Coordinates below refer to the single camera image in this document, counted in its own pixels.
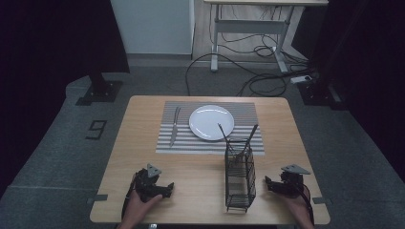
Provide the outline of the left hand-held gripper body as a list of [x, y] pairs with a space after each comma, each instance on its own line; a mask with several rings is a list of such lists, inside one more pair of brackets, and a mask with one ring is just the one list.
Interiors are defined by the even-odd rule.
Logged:
[[142, 202], [163, 193], [162, 188], [156, 185], [161, 174], [161, 170], [148, 163], [135, 173], [132, 188], [136, 190]]

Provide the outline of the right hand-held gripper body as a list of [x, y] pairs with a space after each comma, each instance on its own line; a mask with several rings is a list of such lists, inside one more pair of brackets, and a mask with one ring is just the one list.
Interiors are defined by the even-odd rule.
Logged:
[[282, 167], [280, 175], [282, 183], [279, 192], [287, 197], [298, 197], [304, 191], [303, 175], [309, 175], [309, 171], [297, 164]]

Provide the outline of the person's left hand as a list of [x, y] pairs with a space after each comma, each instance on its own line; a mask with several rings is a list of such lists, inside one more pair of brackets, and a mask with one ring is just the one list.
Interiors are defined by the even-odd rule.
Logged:
[[118, 224], [117, 229], [134, 229], [140, 224], [148, 212], [162, 200], [162, 195], [157, 195], [147, 202], [143, 202], [139, 194], [133, 191], [129, 197], [123, 219]]

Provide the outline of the person's right hand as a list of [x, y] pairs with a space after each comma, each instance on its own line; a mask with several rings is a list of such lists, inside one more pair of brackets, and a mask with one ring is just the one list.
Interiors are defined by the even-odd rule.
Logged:
[[314, 229], [314, 224], [310, 219], [308, 206], [302, 197], [288, 198], [285, 196], [280, 196], [280, 199], [287, 206], [288, 210], [301, 229]]

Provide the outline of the grey striped placemat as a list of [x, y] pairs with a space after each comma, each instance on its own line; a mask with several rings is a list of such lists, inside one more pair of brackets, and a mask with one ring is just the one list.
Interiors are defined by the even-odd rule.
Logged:
[[[259, 123], [253, 102], [191, 102], [168, 101], [164, 104], [160, 132], [156, 147], [158, 154], [223, 155], [224, 139], [204, 140], [194, 135], [189, 127], [189, 117], [204, 105], [217, 105], [227, 109], [234, 117], [235, 127], [227, 139], [247, 139], [254, 125]], [[178, 118], [176, 140], [169, 147], [173, 120], [177, 107], [181, 107]]]

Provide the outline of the silver fork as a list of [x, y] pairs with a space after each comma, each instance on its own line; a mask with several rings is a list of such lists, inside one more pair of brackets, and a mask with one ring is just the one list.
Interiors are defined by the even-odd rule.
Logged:
[[177, 107], [176, 111], [175, 111], [175, 115], [174, 115], [173, 128], [172, 128], [169, 147], [172, 147], [176, 140], [177, 131], [178, 131], [178, 118], [179, 118], [180, 111], [181, 111], [181, 107]]

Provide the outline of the white round plate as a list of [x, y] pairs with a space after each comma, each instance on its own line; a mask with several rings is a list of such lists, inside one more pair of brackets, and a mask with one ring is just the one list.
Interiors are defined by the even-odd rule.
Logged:
[[201, 106], [189, 117], [192, 133], [204, 140], [214, 141], [224, 138], [218, 123], [222, 125], [226, 136], [229, 136], [235, 127], [233, 115], [227, 109], [217, 105]]

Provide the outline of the black stand base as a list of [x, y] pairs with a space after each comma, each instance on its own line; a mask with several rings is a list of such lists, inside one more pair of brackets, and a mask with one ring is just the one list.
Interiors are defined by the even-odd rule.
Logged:
[[322, 83], [298, 83], [297, 87], [307, 106], [327, 106], [336, 111], [347, 110], [344, 99], [332, 84], [326, 86]]
[[121, 81], [106, 80], [102, 73], [89, 75], [91, 86], [84, 96], [80, 97], [76, 106], [90, 106], [95, 102], [114, 102], [122, 86]]

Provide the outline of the white power strip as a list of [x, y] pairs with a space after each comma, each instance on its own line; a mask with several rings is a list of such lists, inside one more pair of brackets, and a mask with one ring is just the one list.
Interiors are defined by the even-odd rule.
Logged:
[[291, 84], [303, 83], [303, 82], [310, 82], [312, 77], [310, 75], [301, 75], [295, 76], [290, 79]]

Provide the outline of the black curtain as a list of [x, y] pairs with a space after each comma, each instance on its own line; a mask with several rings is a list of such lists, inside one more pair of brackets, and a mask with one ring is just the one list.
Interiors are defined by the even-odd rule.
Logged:
[[405, 0], [328, 0], [305, 7], [292, 47], [405, 182]]
[[111, 0], [0, 0], [0, 198], [92, 73], [127, 73]]

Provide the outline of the white cabinet panel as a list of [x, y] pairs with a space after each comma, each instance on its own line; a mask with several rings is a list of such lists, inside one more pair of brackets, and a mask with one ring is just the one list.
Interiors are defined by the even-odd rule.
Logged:
[[194, 0], [111, 0], [128, 54], [192, 53]]

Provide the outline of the dark-handled utensil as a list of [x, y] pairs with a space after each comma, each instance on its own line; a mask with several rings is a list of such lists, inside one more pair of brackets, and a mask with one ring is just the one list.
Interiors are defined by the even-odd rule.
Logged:
[[251, 141], [251, 139], [253, 138], [253, 136], [254, 136], [254, 134], [255, 134], [255, 132], [256, 132], [258, 126], [259, 126], [258, 124], [256, 124], [256, 125], [253, 126], [252, 131], [250, 132], [250, 136], [249, 136], [249, 138], [248, 138], [247, 141], [246, 141], [246, 144], [245, 144], [246, 147], [250, 145], [250, 141]]
[[226, 144], [228, 144], [228, 139], [227, 139], [226, 134], [224, 133], [224, 129], [223, 129], [222, 125], [221, 125], [220, 123], [218, 123], [218, 126], [219, 126], [219, 128], [220, 128], [220, 131], [221, 131], [223, 137], [224, 137], [224, 142], [225, 142]]

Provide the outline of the white metal-frame desk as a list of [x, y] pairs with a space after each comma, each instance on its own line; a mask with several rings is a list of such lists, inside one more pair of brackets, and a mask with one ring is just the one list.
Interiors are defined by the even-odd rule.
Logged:
[[[212, 57], [210, 61], [210, 70], [218, 70], [218, 33], [259, 33], [279, 35], [279, 41], [271, 50], [275, 56], [279, 70], [286, 73], [288, 68], [285, 63], [285, 57], [282, 54], [282, 48], [287, 36], [290, 19], [295, 7], [325, 7], [328, 0], [203, 0], [215, 7], [215, 17], [213, 26], [213, 45]], [[281, 20], [248, 20], [248, 19], [221, 19], [220, 8], [223, 5], [241, 5], [241, 6], [275, 6], [288, 7], [288, 13], [284, 21]]]

